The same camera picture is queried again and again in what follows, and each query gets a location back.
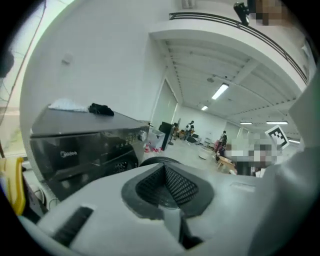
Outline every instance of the white wall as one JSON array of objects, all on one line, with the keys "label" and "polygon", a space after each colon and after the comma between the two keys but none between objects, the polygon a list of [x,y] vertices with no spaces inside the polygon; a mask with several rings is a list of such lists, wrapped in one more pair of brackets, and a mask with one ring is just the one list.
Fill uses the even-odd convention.
[{"label": "white wall", "polygon": [[237,138],[240,127],[233,123],[226,122],[224,130],[226,131],[227,140],[230,143],[232,139]]},{"label": "white wall", "polygon": [[202,138],[202,142],[205,138],[210,138],[213,142],[220,139],[227,124],[225,119],[187,106],[179,107],[174,122],[178,122],[179,118],[181,118],[180,130],[183,130],[192,120],[194,121],[195,134]]},{"label": "white wall", "polygon": [[[171,0],[76,0],[39,40],[25,72],[20,125],[28,156],[29,132],[52,101],[98,103],[138,120],[150,120],[166,74],[148,26],[177,11]],[[70,65],[62,64],[70,54]]]},{"label": "white wall", "polygon": [[157,130],[162,122],[171,124],[177,104],[178,103],[173,95],[172,89],[168,85],[167,80],[164,80],[161,93],[151,119],[151,125]]}]

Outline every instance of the black slot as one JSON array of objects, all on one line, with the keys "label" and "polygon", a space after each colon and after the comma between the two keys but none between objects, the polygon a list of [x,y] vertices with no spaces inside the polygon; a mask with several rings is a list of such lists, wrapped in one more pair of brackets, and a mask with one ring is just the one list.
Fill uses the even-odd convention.
[{"label": "black slot", "polygon": [[179,237],[179,243],[185,248],[185,249],[191,249],[192,247],[195,247],[199,244],[201,244],[203,240],[201,240],[197,236],[193,236],[189,230],[188,224],[186,219],[182,216],[181,217],[181,223],[180,223],[180,237]]},{"label": "black slot", "polygon": [[93,211],[94,210],[88,207],[78,208],[52,238],[58,243],[68,247],[83,225],[87,222]]},{"label": "black slot", "polygon": [[140,198],[156,207],[190,202],[198,193],[198,186],[168,166],[160,168],[136,186]]}]

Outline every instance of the ceiling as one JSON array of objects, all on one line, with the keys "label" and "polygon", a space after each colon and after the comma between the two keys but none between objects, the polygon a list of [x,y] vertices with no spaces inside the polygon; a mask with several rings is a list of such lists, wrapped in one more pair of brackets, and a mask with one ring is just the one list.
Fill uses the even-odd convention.
[{"label": "ceiling", "polygon": [[[266,121],[286,120],[289,124],[281,127],[287,137],[300,138],[288,115],[296,95],[265,65],[236,49],[212,42],[167,39],[161,44],[166,48],[168,66],[176,74],[183,105],[198,110],[206,105],[206,112],[237,125],[252,122],[244,127],[255,133],[272,127]],[[222,83],[229,88],[213,100]]]}]

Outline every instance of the person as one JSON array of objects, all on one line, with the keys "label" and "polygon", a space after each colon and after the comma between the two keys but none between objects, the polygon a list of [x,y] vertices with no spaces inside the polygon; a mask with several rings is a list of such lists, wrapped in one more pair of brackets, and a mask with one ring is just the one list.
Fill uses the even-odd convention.
[{"label": "person", "polygon": [[227,145],[227,140],[228,140],[227,132],[224,130],[219,140],[220,146],[225,147]]},{"label": "person", "polygon": [[190,123],[188,123],[185,127],[185,136],[184,136],[184,141],[186,141],[190,135],[191,135],[191,131],[195,130],[195,126],[194,126],[194,121],[191,121]]},{"label": "person", "polygon": [[225,157],[225,152],[226,152],[226,146],[225,145],[221,146],[216,152],[215,161],[218,162],[220,157]]}]

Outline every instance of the ceiling rail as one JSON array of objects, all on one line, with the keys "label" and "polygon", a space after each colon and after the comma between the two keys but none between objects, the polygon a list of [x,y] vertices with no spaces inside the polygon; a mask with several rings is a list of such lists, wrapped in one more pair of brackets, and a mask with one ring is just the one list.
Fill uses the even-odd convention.
[{"label": "ceiling rail", "polygon": [[295,62],[295,60],[275,41],[271,38],[266,36],[265,34],[261,33],[260,31],[256,30],[253,27],[242,25],[241,22],[234,20],[232,18],[223,17],[211,13],[204,13],[204,12],[173,12],[170,13],[169,20],[180,20],[180,19],[194,19],[194,20],[205,20],[211,22],[218,22],[225,25],[232,26],[234,28],[238,28],[244,32],[251,34],[252,36],[260,39],[261,41],[265,42],[269,46],[271,46],[274,50],[276,50],[282,57],[286,59],[287,62],[295,69],[295,71],[299,74],[305,84],[308,83],[308,79],[306,74],[302,71],[299,65]]}]

